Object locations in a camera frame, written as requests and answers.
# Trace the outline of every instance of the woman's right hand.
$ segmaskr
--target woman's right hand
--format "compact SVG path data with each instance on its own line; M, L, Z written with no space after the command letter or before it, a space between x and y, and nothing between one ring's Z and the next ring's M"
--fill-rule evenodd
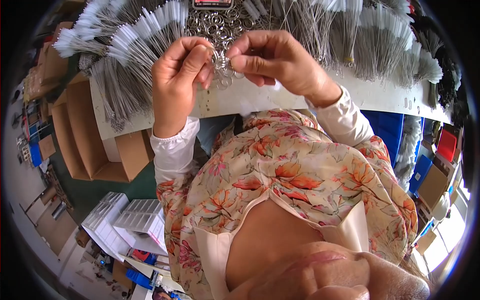
M235 71L257 86L274 85L277 79L316 107L327 107L342 96L340 87L287 31L249 31L235 41L227 57Z

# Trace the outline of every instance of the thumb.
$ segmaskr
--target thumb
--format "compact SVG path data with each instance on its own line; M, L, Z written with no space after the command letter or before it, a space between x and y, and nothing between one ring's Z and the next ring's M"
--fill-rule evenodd
M278 77L279 65L276 61L259 56L238 55L230 60L232 68L240 73L258 74L271 78Z
M195 46L187 58L184 59L177 77L180 80L188 81L190 84L194 81L198 72L209 58L209 50L204 45Z

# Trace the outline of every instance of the hand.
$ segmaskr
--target hand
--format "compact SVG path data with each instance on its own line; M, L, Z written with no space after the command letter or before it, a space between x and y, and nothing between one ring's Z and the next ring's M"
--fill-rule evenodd
M175 41L152 67L154 135L178 134L195 104L197 83L207 89L213 80L213 46L202 37Z
M257 86L274 85L277 79L316 107L327 107L342 96L340 87L286 31L249 31L235 41L227 57L235 71Z

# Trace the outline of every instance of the white table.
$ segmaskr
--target white table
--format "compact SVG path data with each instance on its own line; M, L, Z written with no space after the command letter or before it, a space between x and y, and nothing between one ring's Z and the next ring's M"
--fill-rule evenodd
M429 83L422 82L411 91L395 87L392 82L380 86L380 82L368 83L354 77L350 70L344 70L344 76L337 76L334 72L329 75L348 89L354 103L360 109L396 112L416 115L450 123L449 117L443 112L440 105L432 110L427 105ZM118 135L127 134L151 128L154 122L153 115L148 117L136 116L130 124L126 124L122 132L114 132L105 121L105 111L96 83L90 79L92 101L98 130L102 140ZM274 108L301 109L307 108L303 97L296 96L281 87L257 87L247 79L234 79L232 86L221 91L216 87L209 90L199 90L196 105L192 116L198 118L215 117L250 111L262 111Z

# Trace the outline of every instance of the phone screen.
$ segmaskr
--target phone screen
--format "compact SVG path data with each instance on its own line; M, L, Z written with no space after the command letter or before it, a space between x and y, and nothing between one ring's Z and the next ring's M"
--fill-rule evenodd
M229 9L233 0L193 0L193 7L196 9Z

